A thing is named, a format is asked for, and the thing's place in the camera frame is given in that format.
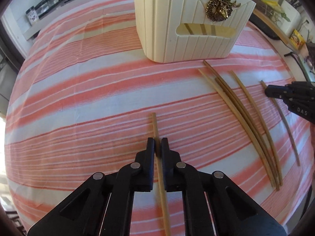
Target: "brown stick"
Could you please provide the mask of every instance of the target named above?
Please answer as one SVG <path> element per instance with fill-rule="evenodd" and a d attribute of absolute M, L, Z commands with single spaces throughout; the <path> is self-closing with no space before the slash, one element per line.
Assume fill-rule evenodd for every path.
<path fill-rule="evenodd" d="M 218 78 L 217 82 L 221 82 L 222 85 L 221 88 L 226 92 L 226 94 L 228 95 L 228 97 L 231 99 L 231 101 L 233 102 L 233 104 L 236 106 L 236 108 L 238 109 L 238 111 L 242 114 L 243 118 L 245 119 L 246 123 L 248 124 L 248 126 L 251 128 L 252 132 L 254 133 L 259 145 L 262 148 L 262 151 L 267 159 L 267 162 L 271 168 L 274 180 L 275 180 L 275 186 L 277 191 L 280 189 L 279 187 L 279 181 L 278 181 L 278 173 L 277 170 L 272 162 L 271 159 L 271 155 L 268 152 L 268 148 L 266 146 L 266 143 L 262 137 L 262 135 L 260 134 L 253 118 L 251 117 L 251 115 L 249 114 L 249 112 L 247 111 L 246 107 L 243 105 L 243 103 L 241 102 L 241 100 L 238 98 L 238 96 L 234 93 L 234 91 L 230 88 L 230 86 L 225 82 L 225 80 L 218 74 L 218 72 L 207 62 L 204 60 L 204 64 L 211 70 L 211 72 Z"/>
<path fill-rule="evenodd" d="M 264 81 L 260 81 L 260 84 L 264 87 L 264 90 L 267 88 L 267 85 L 264 83 Z M 300 162 L 300 158 L 299 158 L 299 152 L 297 151 L 297 148 L 296 148 L 296 145 L 295 145 L 295 142 L 294 142 L 294 138 L 292 136 L 292 133 L 291 133 L 291 130 L 290 130 L 290 127 L 289 127 L 289 124 L 287 122 L 287 119 L 285 118 L 280 106 L 278 105 L 277 101 L 274 99 L 274 98 L 270 98 L 272 100 L 272 102 L 274 103 L 274 105 L 276 106 L 279 114 L 280 114 L 280 117 L 288 131 L 288 134 L 289 134 L 289 138 L 290 138 L 290 141 L 291 141 L 291 144 L 292 144 L 292 147 L 293 147 L 293 151 L 294 151 L 294 154 L 296 156 L 296 162 L 297 162 L 297 165 L 298 166 L 301 166 L 301 162 Z"/>
<path fill-rule="evenodd" d="M 253 142 L 254 147 L 256 148 L 256 151 L 259 155 L 259 157 L 262 160 L 262 163 L 264 164 L 264 167 L 266 169 L 267 175 L 269 176 L 271 185 L 273 185 L 273 187 L 275 186 L 275 181 L 270 169 L 270 166 L 267 162 L 267 159 L 261 149 L 261 146 L 259 145 L 257 139 L 255 138 L 253 132 L 251 131 L 250 127 L 248 126 L 248 124 L 246 123 L 245 119 L 242 117 L 242 115 L 239 113 L 239 111 L 236 109 L 236 107 L 233 105 L 232 101 L 229 100 L 229 98 L 227 97 L 227 95 L 223 92 L 223 90 L 220 89 L 220 87 L 215 83 L 214 80 L 212 80 L 211 78 L 209 78 L 203 71 L 201 71 L 199 69 L 199 72 L 204 76 L 204 78 L 206 79 L 206 81 L 209 83 L 209 85 L 211 87 L 213 87 L 218 94 L 222 97 L 222 99 L 224 100 L 224 102 L 228 105 L 228 107 L 231 109 L 231 111 L 234 113 L 234 115 L 236 116 L 236 118 L 239 120 L 239 122 L 241 123 L 242 127 L 245 129 L 246 133 L 248 134 L 249 138 L 251 139 L 251 141 Z"/>
<path fill-rule="evenodd" d="M 225 88 L 225 86 L 222 84 L 222 82 L 220 82 L 220 80 L 218 78 L 215 78 L 215 81 L 217 82 L 217 84 L 223 89 L 223 91 L 226 93 L 226 95 L 229 97 L 229 99 L 232 101 L 232 103 L 234 104 L 234 106 L 236 107 L 236 109 L 240 112 L 240 114 L 243 116 L 245 122 L 247 123 L 247 125 L 249 126 L 249 128 L 251 129 L 252 133 L 254 134 L 255 138 L 257 139 L 265 157 L 266 160 L 268 162 L 268 165 L 270 166 L 271 169 L 271 173 L 272 176 L 274 178 L 275 181 L 275 186 L 276 186 L 276 190 L 279 191 L 280 190 L 280 186 L 279 186 L 279 182 L 278 182 L 278 178 L 277 178 L 277 172 L 274 168 L 274 165 L 272 163 L 270 154 L 268 153 L 266 144 L 264 142 L 264 140 L 262 139 L 262 136 L 260 134 L 260 132 L 258 131 L 258 129 L 256 129 L 256 125 L 252 124 L 251 121 L 248 119 L 245 111 L 242 109 L 242 107 L 238 104 L 238 102 L 235 100 L 235 98 L 231 95 L 231 93 Z"/>
<path fill-rule="evenodd" d="M 156 161 L 157 161 L 157 178 L 158 178 L 158 186 L 161 198 L 161 207 L 163 213 L 163 223 L 164 223 L 164 230 L 166 236 L 171 236 L 171 226 L 170 226 L 170 214 L 169 214 L 169 207 L 168 201 L 166 196 L 166 191 L 164 190 L 164 183 L 163 183 L 163 169 L 162 169 L 162 160 L 160 155 L 160 137 L 158 134 L 158 123 L 156 118 L 156 113 L 152 113 L 152 122 L 153 122 L 153 132 L 154 132 L 154 140 L 155 140 L 155 147 L 156 147 Z"/>
<path fill-rule="evenodd" d="M 254 99 L 252 98 L 251 94 L 246 89 L 245 85 L 241 82 L 241 80 L 237 77 L 237 75 L 233 71 L 231 71 L 231 74 L 234 77 L 234 79 L 237 81 L 237 83 L 240 85 L 241 89 L 244 91 L 244 93 L 245 93 L 246 97 L 248 98 L 249 102 L 251 103 L 251 105 L 255 109 L 255 111 L 256 111 L 259 119 L 260 119 L 261 125 L 262 125 L 264 131 L 266 132 L 267 139 L 269 141 L 271 150 L 273 152 L 273 156 L 274 156 L 275 161 L 276 161 L 276 167 L 277 167 L 277 171 L 278 171 L 279 183 L 282 186 L 283 185 L 283 178 L 282 178 L 282 171 L 281 171 L 281 166 L 280 166 L 280 162 L 279 162 L 278 153 L 277 153 L 276 147 L 274 146 L 272 137 L 271 137 L 270 132 L 268 130 L 268 127 L 267 127 L 267 125 L 266 125 L 266 123 L 264 121 L 264 118 L 262 117 L 261 112 L 260 112 L 258 106 L 256 105 L 256 102 L 254 101 Z"/>

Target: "striped tablecloth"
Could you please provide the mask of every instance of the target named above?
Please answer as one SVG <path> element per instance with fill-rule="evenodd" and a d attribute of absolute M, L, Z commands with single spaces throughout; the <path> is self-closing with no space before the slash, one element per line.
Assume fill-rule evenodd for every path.
<path fill-rule="evenodd" d="M 40 32 L 11 96 L 6 169 L 26 229 L 93 173 L 113 173 L 132 162 L 153 136 L 152 112 L 160 136 L 168 137 L 184 162 L 203 172 L 223 171 L 285 224 L 311 183 L 310 124 L 279 102 L 299 151 L 298 167 L 288 133 L 259 81 L 290 83 L 289 69 L 249 23 L 227 58 L 209 62 L 264 134 L 230 70 L 257 102 L 280 157 L 279 192 L 236 117 L 198 72 L 203 68 L 210 75 L 202 61 L 150 61 L 136 32 L 133 0 L 93 0 Z M 135 195 L 132 235 L 164 235 L 156 180 L 151 193 Z M 172 234 L 183 235 L 181 194 L 168 194 L 168 200 Z"/>

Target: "table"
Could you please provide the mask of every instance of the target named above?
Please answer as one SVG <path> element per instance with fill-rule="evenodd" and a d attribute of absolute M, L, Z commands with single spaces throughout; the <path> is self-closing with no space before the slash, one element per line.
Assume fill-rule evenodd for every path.
<path fill-rule="evenodd" d="M 14 86 L 7 114 L 8 184 L 28 230 L 95 172 L 118 171 L 160 137 L 203 172 L 221 170 L 281 224 L 307 192 L 313 173 L 310 123 L 289 113 L 301 160 L 259 84 L 293 77 L 284 60 L 250 23 L 230 55 L 208 61 L 258 116 L 229 74 L 233 70 L 257 102 L 278 151 L 284 185 L 271 187 L 249 137 L 198 72 L 202 61 L 158 64 L 147 59 L 135 28 L 133 0 L 94 0 L 56 18 L 38 35 Z M 157 177 L 150 193 L 136 193 L 132 235 L 164 235 Z M 183 235 L 181 194 L 168 194 L 172 235 Z"/>

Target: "metal rivet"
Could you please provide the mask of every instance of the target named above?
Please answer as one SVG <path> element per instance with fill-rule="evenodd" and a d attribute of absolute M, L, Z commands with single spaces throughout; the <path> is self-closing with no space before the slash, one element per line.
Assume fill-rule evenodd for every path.
<path fill-rule="evenodd" d="M 140 163 L 139 162 L 134 162 L 134 163 L 131 163 L 130 167 L 132 167 L 133 169 L 138 169 L 140 168 Z"/>
<path fill-rule="evenodd" d="M 216 172 L 214 173 L 214 176 L 215 176 L 216 178 L 223 178 L 224 174 L 223 174 L 223 172 L 221 172 L 221 171 L 216 171 Z"/>
<path fill-rule="evenodd" d="M 183 169 L 186 167 L 186 163 L 185 162 L 177 162 L 176 163 L 176 167 Z"/>
<path fill-rule="evenodd" d="M 100 179 L 103 178 L 103 174 L 100 173 L 100 172 L 97 172 L 97 173 L 95 173 L 95 174 L 93 175 L 93 178 L 94 178 L 95 180 L 100 180 Z"/>

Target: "chopstick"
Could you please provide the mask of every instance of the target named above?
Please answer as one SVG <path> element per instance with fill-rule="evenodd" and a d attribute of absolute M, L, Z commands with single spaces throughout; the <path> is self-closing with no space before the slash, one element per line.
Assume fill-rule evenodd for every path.
<path fill-rule="evenodd" d="M 241 102 L 241 100 L 238 98 L 238 96 L 234 93 L 234 91 L 230 88 L 230 86 L 225 82 L 225 80 L 218 74 L 218 72 L 205 60 L 204 60 L 204 65 L 206 65 L 211 70 L 211 72 L 217 77 L 216 82 L 220 85 L 220 87 L 223 89 L 223 91 L 228 95 L 228 97 L 230 98 L 230 100 L 232 101 L 234 106 L 238 109 L 238 111 L 241 113 L 241 115 L 245 119 L 246 123 L 248 124 L 248 126 L 252 130 L 252 132 L 253 132 L 254 136 L 256 137 L 259 145 L 261 146 L 261 149 L 262 149 L 262 151 L 263 151 L 263 153 L 267 159 L 267 162 L 270 166 L 270 169 L 272 171 L 273 178 L 275 181 L 276 189 L 277 189 L 277 191 L 280 190 L 279 181 L 278 181 L 278 173 L 277 173 L 276 168 L 272 162 L 271 155 L 268 152 L 268 148 L 266 146 L 266 143 L 265 143 L 262 135 L 260 134 L 253 118 L 251 117 L 251 115 L 249 114 L 249 112 L 247 111 L 247 109 L 245 108 L 243 103 Z"/>
<path fill-rule="evenodd" d="M 260 81 L 260 84 L 263 86 L 264 90 L 267 88 L 267 85 L 264 83 L 263 80 Z M 297 165 L 298 166 L 301 166 L 301 162 L 300 162 L 300 158 L 299 158 L 299 152 L 297 151 L 297 148 L 296 148 L 296 145 L 295 145 L 295 141 L 294 141 L 294 138 L 292 136 L 292 133 L 291 133 L 291 130 L 290 130 L 290 127 L 289 127 L 289 124 L 287 122 L 287 119 L 285 118 L 280 106 L 278 105 L 277 101 L 274 99 L 274 98 L 270 98 L 272 100 L 272 102 L 274 103 L 275 107 L 277 108 L 279 114 L 280 114 L 280 117 L 288 131 L 288 134 L 289 134 L 289 138 L 290 138 L 290 141 L 291 141 L 291 144 L 292 144 L 292 147 L 293 147 L 293 151 L 294 151 L 294 154 L 296 156 L 296 162 L 297 162 Z"/>
<path fill-rule="evenodd" d="M 245 119 L 242 117 L 240 112 L 236 109 L 236 107 L 234 106 L 232 101 L 223 92 L 223 90 L 220 89 L 220 87 L 216 84 L 216 82 L 214 80 L 212 80 L 211 78 L 209 78 L 202 70 L 199 69 L 199 72 L 203 75 L 203 77 L 206 79 L 206 81 L 209 83 L 209 85 L 218 92 L 218 94 L 222 97 L 224 102 L 228 105 L 230 110 L 233 112 L 233 114 L 236 116 L 236 118 L 241 123 L 242 127 L 244 128 L 244 130 L 248 134 L 249 138 L 253 142 L 253 145 L 256 148 L 256 151 L 257 151 L 259 157 L 261 158 L 263 165 L 266 169 L 267 175 L 269 176 L 271 185 L 274 187 L 275 186 L 275 180 L 274 180 L 273 174 L 271 172 L 270 165 L 268 164 L 267 159 L 266 159 L 266 157 L 265 157 L 265 155 L 261 149 L 261 146 L 259 145 L 259 143 L 258 143 L 254 133 L 252 132 L 251 128 L 248 126 L 248 124 L 246 123 Z"/>
<path fill-rule="evenodd" d="M 163 224 L 164 224 L 165 235 L 171 236 L 169 207 L 168 207 L 166 191 L 164 189 L 164 183 L 163 183 L 162 157 L 160 153 L 160 137 L 158 133 L 158 123 L 157 123 L 156 113 L 154 112 L 152 113 L 152 122 L 153 122 L 153 133 L 154 133 L 155 148 L 156 148 L 155 156 L 156 156 L 156 162 L 157 162 L 157 178 L 158 178 L 158 187 L 159 187 L 160 198 L 161 198 Z"/>
<path fill-rule="evenodd" d="M 261 125 L 262 125 L 262 127 L 263 127 L 263 129 L 264 129 L 264 131 L 266 133 L 267 139 L 269 141 L 269 144 L 270 144 L 270 147 L 271 147 L 271 150 L 273 152 L 273 156 L 274 156 L 274 159 L 275 159 L 275 162 L 276 162 L 276 168 L 277 168 L 277 172 L 278 172 L 279 184 L 282 186 L 283 185 L 283 178 L 282 178 L 282 171 L 281 171 L 281 166 L 280 166 L 280 162 L 279 162 L 279 157 L 278 157 L 275 145 L 273 143 L 272 137 L 270 135 L 270 132 L 268 130 L 268 127 L 267 127 L 267 125 L 266 125 L 266 123 L 264 121 L 264 118 L 262 117 L 262 114 L 261 114 L 258 106 L 256 105 L 256 103 L 255 103 L 254 99 L 252 98 L 251 94 L 246 89 L 245 85 L 241 82 L 241 80 L 237 77 L 237 75 L 233 71 L 231 71 L 231 74 L 234 77 L 234 79 L 236 80 L 236 82 L 240 85 L 241 89 L 245 93 L 246 97 L 248 98 L 249 102 L 251 103 L 251 105 L 255 109 L 255 111 L 256 111 L 259 119 L 260 119 Z"/>

